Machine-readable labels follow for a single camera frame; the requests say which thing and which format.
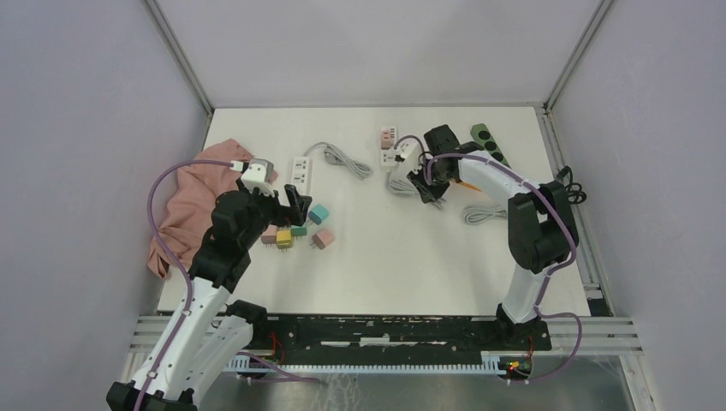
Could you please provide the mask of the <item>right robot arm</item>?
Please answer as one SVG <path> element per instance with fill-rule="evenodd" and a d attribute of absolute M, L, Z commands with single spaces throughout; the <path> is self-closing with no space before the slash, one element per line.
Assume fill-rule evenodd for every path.
<path fill-rule="evenodd" d="M 456 182 L 504 209 L 515 271 L 497 306 L 494 336 L 505 349 L 519 348 L 543 318 L 550 278 L 576 260 L 579 234 L 568 190 L 558 180 L 536 183 L 514 171 L 487 128 L 461 143 L 448 125 L 435 127 L 424 135 L 418 162 L 407 178 L 423 203 L 440 200 Z"/>

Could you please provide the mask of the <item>green power strip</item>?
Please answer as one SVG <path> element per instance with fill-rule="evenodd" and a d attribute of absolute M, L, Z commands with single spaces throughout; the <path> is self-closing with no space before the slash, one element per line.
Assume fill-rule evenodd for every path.
<path fill-rule="evenodd" d="M 474 124 L 470 129 L 470 135 L 473 141 L 480 144 L 487 152 L 491 154 L 501 164 L 509 167 L 509 162 L 503 155 L 498 143 L 495 141 L 490 130 L 484 123 Z"/>

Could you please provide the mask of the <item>green USB adapter plug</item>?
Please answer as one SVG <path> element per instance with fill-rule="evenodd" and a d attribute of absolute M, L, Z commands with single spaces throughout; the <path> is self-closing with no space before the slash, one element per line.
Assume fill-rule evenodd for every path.
<path fill-rule="evenodd" d="M 306 226 L 291 226 L 290 233 L 294 238 L 304 237 L 307 235 Z"/>

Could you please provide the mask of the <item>teal USB adapter plug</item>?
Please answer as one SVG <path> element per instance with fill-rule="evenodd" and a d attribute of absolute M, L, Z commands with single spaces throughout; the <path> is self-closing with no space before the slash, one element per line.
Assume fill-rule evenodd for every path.
<path fill-rule="evenodd" d="M 329 216 L 329 211 L 323 205 L 313 205 L 307 213 L 307 225 L 317 224 L 320 225 Z"/>

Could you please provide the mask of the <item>white slim power strip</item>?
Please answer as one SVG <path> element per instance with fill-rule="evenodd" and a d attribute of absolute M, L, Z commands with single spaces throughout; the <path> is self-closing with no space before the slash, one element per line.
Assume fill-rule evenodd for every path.
<path fill-rule="evenodd" d="M 396 127 L 383 127 L 379 139 L 379 163 L 383 170 L 391 170 L 396 166 L 396 150 L 398 141 Z"/>

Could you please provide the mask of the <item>white USB power strip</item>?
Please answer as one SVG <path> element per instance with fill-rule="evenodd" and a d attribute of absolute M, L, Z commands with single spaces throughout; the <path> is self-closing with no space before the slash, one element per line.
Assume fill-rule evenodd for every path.
<path fill-rule="evenodd" d="M 312 181 L 312 160 L 309 157 L 295 157 L 290 169 L 290 183 L 301 195 L 310 193 Z"/>

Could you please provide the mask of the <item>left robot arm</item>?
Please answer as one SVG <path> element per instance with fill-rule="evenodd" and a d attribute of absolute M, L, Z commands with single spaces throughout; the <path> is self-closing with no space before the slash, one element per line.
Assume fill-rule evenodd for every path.
<path fill-rule="evenodd" d="M 162 336 L 127 383 L 106 395 L 112 410 L 196 410 L 226 365 L 244 347 L 259 348 L 270 335 L 265 308 L 245 301 L 226 307 L 251 264 L 250 249 L 271 226 L 302 225 L 312 197 L 295 186 L 277 191 L 236 190 L 217 197 L 211 227 L 188 271 L 190 282 Z"/>

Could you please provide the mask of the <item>yellow adapter plug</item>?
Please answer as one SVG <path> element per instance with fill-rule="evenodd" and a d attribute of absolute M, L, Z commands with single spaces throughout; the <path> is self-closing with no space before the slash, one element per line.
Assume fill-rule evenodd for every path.
<path fill-rule="evenodd" d="M 290 249 L 294 245 L 295 239 L 290 229 L 279 229 L 276 232 L 275 244 L 280 250 Z"/>

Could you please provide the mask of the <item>pink adapter plug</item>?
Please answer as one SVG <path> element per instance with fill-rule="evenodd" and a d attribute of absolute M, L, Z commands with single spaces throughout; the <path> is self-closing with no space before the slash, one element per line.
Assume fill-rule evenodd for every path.
<path fill-rule="evenodd" d="M 270 225 L 260 236 L 260 241 L 266 246 L 273 246 L 277 243 L 277 231 L 278 227 Z"/>
<path fill-rule="evenodd" d="M 335 241 L 335 235 L 330 229 L 319 229 L 312 236 L 312 244 L 319 250 L 326 249 Z"/>

